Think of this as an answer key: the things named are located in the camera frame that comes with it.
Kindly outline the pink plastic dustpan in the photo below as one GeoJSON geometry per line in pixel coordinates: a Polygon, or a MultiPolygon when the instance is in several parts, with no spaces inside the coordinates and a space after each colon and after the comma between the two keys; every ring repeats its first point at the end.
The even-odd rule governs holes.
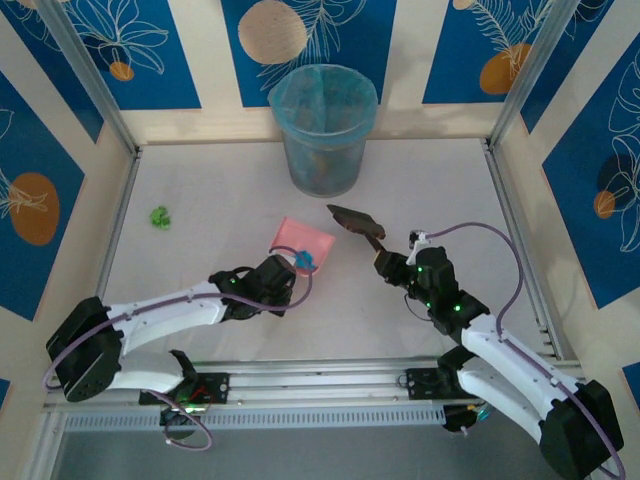
{"type": "MultiPolygon", "coordinates": [[[[335,242],[335,237],[317,230],[292,218],[285,217],[269,247],[270,251],[287,255],[295,260],[298,251],[307,250],[314,258],[315,274],[328,258],[329,252],[335,242]]],[[[309,272],[296,269],[300,276],[307,277],[309,272]]]]}

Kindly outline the aluminium mounting rail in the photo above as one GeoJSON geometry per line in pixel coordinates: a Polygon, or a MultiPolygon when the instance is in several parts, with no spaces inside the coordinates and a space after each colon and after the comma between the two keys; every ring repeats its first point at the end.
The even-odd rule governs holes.
{"type": "Polygon", "coordinates": [[[226,372],[230,375],[227,403],[336,403],[410,400],[398,377],[410,368],[438,368],[448,374],[442,361],[434,358],[365,360],[230,361],[190,363],[176,351],[167,354],[136,353],[118,363],[120,369],[109,383],[82,375],[82,385],[71,391],[45,371],[42,385],[49,392],[60,391],[70,402],[85,401],[108,390],[136,391],[139,404],[158,403],[157,393],[175,388],[188,374],[226,372]]]}

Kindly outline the dark brown hand brush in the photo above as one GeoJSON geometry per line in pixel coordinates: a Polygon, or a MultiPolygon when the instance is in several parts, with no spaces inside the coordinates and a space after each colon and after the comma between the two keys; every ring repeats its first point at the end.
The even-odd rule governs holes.
{"type": "Polygon", "coordinates": [[[379,254],[385,250],[381,241],[386,238],[386,231],[369,214],[334,204],[328,204],[327,209],[333,219],[345,230],[366,238],[375,251],[374,259],[377,259],[379,254]]]}

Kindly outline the trash bin with blue bag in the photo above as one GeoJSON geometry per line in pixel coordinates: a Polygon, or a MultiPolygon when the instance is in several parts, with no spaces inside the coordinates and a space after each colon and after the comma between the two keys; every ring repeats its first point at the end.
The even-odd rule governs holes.
{"type": "Polygon", "coordinates": [[[312,64],[286,74],[268,95],[289,174],[303,193],[331,198],[356,183],[378,95],[360,72],[312,64]]]}

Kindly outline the aluminium frame post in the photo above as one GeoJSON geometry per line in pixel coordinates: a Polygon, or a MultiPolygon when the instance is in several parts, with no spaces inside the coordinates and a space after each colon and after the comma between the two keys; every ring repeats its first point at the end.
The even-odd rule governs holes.
{"type": "Polygon", "coordinates": [[[488,137],[487,147],[491,153],[500,145],[529,97],[579,2],[580,0],[553,0],[549,16],[542,23],[488,137]]]}
{"type": "Polygon", "coordinates": [[[63,6],[58,0],[34,0],[34,4],[91,101],[124,149],[136,158],[139,146],[63,6]]]}

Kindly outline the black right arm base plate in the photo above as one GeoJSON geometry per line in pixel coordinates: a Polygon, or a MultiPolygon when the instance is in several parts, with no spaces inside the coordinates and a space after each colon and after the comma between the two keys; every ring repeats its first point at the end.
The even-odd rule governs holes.
{"type": "Polygon", "coordinates": [[[410,400],[457,400],[468,394],[438,368],[410,368],[398,377],[410,400]]]}

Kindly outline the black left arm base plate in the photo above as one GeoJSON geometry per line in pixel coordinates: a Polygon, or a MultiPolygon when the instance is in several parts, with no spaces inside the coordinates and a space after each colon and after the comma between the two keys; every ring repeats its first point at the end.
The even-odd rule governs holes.
{"type": "Polygon", "coordinates": [[[191,373],[164,396],[184,407],[204,408],[212,404],[226,404],[230,375],[226,372],[191,373]]]}

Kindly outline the aluminium table side rail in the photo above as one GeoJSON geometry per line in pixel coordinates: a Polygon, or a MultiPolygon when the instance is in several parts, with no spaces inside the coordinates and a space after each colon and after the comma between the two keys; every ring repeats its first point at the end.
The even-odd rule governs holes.
{"type": "Polygon", "coordinates": [[[496,153],[487,139],[483,141],[483,151],[507,230],[522,265],[524,290],[533,309],[539,335],[548,350],[547,355],[557,361],[572,360],[574,358],[573,350],[568,345],[564,333],[556,325],[557,309],[551,306],[545,296],[548,285],[541,279],[537,268],[531,241],[528,238],[524,211],[505,160],[496,153]]]}
{"type": "Polygon", "coordinates": [[[94,336],[86,339],[77,349],[79,361],[78,372],[86,378],[95,380],[104,377],[104,382],[109,383],[114,373],[120,367],[121,357],[126,354],[126,333],[123,329],[130,326],[131,312],[123,311],[124,306],[114,305],[111,311],[102,304],[103,296],[108,286],[111,270],[116,255],[118,243],[122,233],[131,195],[135,185],[136,176],[140,167],[142,151],[136,154],[130,166],[126,183],[121,194],[115,219],[109,231],[109,242],[101,265],[95,297],[91,304],[97,303],[99,312],[89,319],[90,329],[83,329],[84,333],[94,333],[94,336]]]}

